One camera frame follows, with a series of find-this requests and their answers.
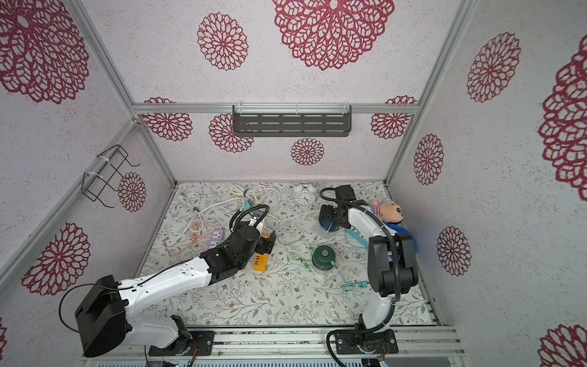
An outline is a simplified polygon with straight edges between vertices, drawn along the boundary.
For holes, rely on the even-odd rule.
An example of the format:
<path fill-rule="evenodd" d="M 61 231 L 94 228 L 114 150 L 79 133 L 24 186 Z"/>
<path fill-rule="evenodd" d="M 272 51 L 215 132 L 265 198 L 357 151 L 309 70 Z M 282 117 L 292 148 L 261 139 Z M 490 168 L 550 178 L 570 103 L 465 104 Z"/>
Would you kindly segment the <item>navy blue meat grinder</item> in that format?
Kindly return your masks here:
<path fill-rule="evenodd" d="M 319 225 L 327 232 L 336 232 L 339 229 L 338 225 L 330 222 L 319 221 Z"/>

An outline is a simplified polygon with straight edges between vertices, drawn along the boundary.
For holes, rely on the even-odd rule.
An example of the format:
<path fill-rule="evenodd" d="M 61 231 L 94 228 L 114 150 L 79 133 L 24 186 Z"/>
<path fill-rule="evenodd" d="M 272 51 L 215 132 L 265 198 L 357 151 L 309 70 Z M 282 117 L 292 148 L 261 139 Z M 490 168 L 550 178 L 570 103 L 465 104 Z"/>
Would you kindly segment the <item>dark green meat grinder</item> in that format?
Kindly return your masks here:
<path fill-rule="evenodd" d="M 330 246 L 318 246 L 313 250 L 311 261 L 316 269 L 328 271 L 336 264 L 336 253 Z"/>

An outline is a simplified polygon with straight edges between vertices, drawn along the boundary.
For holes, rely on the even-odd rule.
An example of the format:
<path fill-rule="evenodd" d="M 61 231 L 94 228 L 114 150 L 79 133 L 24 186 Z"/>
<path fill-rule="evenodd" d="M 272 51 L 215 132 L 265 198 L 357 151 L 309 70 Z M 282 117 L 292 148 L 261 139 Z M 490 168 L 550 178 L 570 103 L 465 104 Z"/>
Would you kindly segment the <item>teal plug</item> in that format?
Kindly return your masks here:
<path fill-rule="evenodd" d="M 243 203 L 243 207 L 242 207 L 242 209 L 243 209 L 244 211 L 246 211 L 246 210 L 249 210 L 249 209 L 251 209 L 252 207 L 253 207 L 253 203 L 252 203 L 252 201 L 251 201 L 251 200 L 245 200 L 245 201 L 244 201 L 244 203 Z"/>

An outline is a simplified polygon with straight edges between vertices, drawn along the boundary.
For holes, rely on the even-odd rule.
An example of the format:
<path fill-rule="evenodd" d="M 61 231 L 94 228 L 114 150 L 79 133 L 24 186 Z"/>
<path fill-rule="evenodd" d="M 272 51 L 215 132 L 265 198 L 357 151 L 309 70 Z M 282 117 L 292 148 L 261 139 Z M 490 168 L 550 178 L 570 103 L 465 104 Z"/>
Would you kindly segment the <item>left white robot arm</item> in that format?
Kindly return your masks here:
<path fill-rule="evenodd" d="M 164 299 L 232 278 L 256 254 L 271 253 L 277 236 L 242 226 L 218 246 L 154 275 L 117 281 L 107 275 L 93 284 L 75 311 L 83 356 L 95 358 L 115 348 L 149 347 L 156 356 L 177 356 L 195 338 L 178 315 L 147 317 L 142 311 Z"/>

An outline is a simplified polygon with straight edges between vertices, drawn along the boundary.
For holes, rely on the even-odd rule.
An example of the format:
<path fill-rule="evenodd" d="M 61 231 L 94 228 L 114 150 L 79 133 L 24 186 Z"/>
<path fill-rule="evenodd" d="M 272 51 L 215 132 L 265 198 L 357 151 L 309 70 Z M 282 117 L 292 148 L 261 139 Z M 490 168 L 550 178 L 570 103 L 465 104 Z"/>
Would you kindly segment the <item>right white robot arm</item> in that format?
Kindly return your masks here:
<path fill-rule="evenodd" d="M 349 185 L 326 187 L 319 197 L 328 203 L 321 206 L 319 220 L 344 229 L 355 229 L 368 240 L 368 283 L 373 298 L 352 329 L 327 333 L 330 356 L 342 353 L 380 353 L 383 357 L 398 352 L 397 339 L 389 326 L 401 296 L 418 284 L 414 239 L 408 233 L 394 231 L 375 212 L 376 205 L 355 196 Z"/>

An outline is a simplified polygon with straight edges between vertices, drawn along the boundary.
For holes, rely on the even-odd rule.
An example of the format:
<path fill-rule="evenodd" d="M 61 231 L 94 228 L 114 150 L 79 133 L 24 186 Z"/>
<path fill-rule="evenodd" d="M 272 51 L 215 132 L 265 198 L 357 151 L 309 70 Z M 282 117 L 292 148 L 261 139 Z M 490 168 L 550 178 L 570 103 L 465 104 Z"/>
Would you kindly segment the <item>teal power strip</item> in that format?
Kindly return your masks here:
<path fill-rule="evenodd" d="M 352 229 L 345 230 L 345 239 L 354 249 L 368 249 L 368 241 Z"/>

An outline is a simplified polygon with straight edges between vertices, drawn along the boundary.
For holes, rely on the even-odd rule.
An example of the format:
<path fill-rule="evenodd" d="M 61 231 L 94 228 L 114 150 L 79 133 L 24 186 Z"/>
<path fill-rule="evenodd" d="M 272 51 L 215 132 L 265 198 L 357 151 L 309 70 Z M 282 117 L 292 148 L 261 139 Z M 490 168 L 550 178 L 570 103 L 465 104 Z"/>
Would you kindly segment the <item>orange power strip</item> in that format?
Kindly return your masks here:
<path fill-rule="evenodd" d="M 253 269 L 256 272 L 265 272 L 267 269 L 268 258 L 275 245 L 275 232 L 271 234 L 262 234 L 261 238 L 255 248 L 255 256 L 253 259 Z"/>

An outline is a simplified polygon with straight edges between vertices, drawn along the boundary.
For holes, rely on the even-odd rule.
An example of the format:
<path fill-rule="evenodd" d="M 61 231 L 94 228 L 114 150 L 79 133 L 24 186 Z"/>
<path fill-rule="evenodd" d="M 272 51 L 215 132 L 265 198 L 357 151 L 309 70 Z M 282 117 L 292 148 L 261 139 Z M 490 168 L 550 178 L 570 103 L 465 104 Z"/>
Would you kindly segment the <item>white twin-bell alarm clock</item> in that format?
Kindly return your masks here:
<path fill-rule="evenodd" d="M 300 183 L 293 188 L 293 200 L 298 206 L 312 206 L 316 202 L 316 188 L 311 183 Z"/>

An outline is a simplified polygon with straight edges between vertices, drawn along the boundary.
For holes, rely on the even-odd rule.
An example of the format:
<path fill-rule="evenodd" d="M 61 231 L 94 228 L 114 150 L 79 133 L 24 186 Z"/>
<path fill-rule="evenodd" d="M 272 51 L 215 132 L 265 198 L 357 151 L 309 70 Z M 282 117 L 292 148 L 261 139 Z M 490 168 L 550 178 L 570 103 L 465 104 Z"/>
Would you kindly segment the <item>pig plush toy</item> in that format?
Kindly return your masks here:
<path fill-rule="evenodd" d="M 369 205 L 369 210 L 373 212 L 382 223 L 397 225 L 404 219 L 403 210 L 394 200 L 391 199 L 386 199 L 382 202 L 373 201 Z"/>

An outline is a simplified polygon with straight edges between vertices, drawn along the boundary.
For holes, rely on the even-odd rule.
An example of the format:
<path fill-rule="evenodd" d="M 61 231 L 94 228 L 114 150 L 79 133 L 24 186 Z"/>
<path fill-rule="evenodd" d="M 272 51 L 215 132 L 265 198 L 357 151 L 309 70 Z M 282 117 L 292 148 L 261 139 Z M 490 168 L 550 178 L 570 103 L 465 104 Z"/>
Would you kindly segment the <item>blue cloth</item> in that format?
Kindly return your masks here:
<path fill-rule="evenodd" d="M 397 233 L 409 235 L 411 237 L 411 239 L 412 239 L 412 242 L 414 243 L 414 251 L 415 252 L 417 251 L 417 241 L 416 241 L 414 235 L 410 231 L 408 231 L 407 229 L 403 228 L 403 226 L 399 226 L 399 225 L 394 224 L 394 223 L 385 223 L 385 225 L 388 228 L 393 229 Z"/>

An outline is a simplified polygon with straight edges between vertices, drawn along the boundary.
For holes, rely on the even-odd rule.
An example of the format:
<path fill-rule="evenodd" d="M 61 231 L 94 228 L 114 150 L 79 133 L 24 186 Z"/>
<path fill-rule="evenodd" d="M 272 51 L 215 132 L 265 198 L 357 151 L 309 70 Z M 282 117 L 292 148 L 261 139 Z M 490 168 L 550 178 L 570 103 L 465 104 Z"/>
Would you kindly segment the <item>grey wall shelf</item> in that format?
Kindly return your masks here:
<path fill-rule="evenodd" d="M 352 130 L 352 115 L 349 105 L 324 109 L 234 106 L 232 128 L 240 138 L 342 138 Z"/>

